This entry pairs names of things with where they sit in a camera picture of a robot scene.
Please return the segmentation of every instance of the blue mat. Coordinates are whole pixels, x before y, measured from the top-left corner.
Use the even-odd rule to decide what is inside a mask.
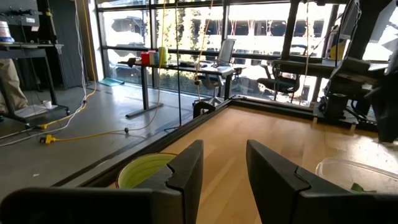
[[[99,83],[107,85],[107,86],[124,85],[124,82],[113,79],[113,78],[105,78],[105,79],[99,81]]]

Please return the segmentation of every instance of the green bucket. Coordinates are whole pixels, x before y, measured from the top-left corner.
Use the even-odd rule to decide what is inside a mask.
[[[175,156],[175,154],[155,153],[134,159],[119,173],[116,187],[134,188],[166,166]]]

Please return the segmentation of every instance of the wooden platform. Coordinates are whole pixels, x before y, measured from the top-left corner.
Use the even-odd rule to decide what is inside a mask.
[[[376,133],[316,124],[261,111],[229,107],[164,152],[179,153],[205,142],[203,187],[197,223],[261,223],[246,167],[246,141],[255,139],[315,172],[327,157],[339,157],[398,173],[396,157],[374,140]]]

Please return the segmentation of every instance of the person's leg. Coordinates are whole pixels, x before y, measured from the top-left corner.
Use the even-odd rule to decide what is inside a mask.
[[[12,59],[0,59],[0,76],[15,109],[27,107],[27,99],[19,88],[19,78]],[[1,96],[0,110],[2,107],[5,108],[4,98]]]

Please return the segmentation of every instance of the desk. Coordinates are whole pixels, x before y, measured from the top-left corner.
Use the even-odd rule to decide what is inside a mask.
[[[149,68],[160,68],[159,65],[141,65],[138,63],[133,64],[135,66],[141,66],[141,88],[142,88],[142,102],[144,104],[144,109],[135,111],[133,113],[129,113],[126,115],[127,118],[132,118],[146,111],[150,111],[156,108],[156,105],[149,106],[148,100],[148,81],[146,76],[147,67]],[[192,67],[181,67],[181,66],[170,66],[170,65],[162,65],[161,69],[166,70],[180,70],[181,72],[196,72],[196,68]],[[226,78],[225,81],[225,94],[224,99],[227,100],[231,94],[231,83],[232,83],[232,74],[235,73],[236,69],[242,69],[241,67],[231,67],[231,69],[225,69],[223,71],[218,71],[217,68],[212,68],[211,64],[209,64],[205,68],[200,68],[198,73],[205,74],[205,75],[222,75]]]
[[[305,73],[305,62],[295,62],[291,60],[274,60],[274,65],[280,66],[281,72],[293,73],[293,74],[304,74]],[[369,71],[386,67],[388,62],[385,63],[371,63]],[[330,75],[335,69],[334,60],[322,60],[322,63],[309,63],[308,64],[308,76],[317,77],[315,84],[314,94],[312,101],[317,101],[318,93],[320,91],[320,85],[322,78],[330,78]]]
[[[55,47],[58,52],[62,45],[60,44],[30,44],[30,43],[14,43],[14,44],[0,44],[0,59],[17,59],[17,58],[44,58],[47,72],[45,77],[47,83],[49,84],[50,96],[53,105],[58,105],[57,96],[55,95],[54,85],[52,81],[49,61],[47,60],[47,55],[45,53],[46,47]],[[15,115],[14,106],[11,104],[9,96],[6,92],[2,79],[0,77],[0,92],[4,97],[4,101],[8,110],[8,113],[0,113],[0,116],[10,118],[16,121],[20,121],[29,125],[29,121],[36,119],[41,116],[45,116],[47,113],[37,114],[30,116],[28,118],[22,118]],[[52,111],[65,109],[67,115],[70,113],[67,106],[58,105]]]

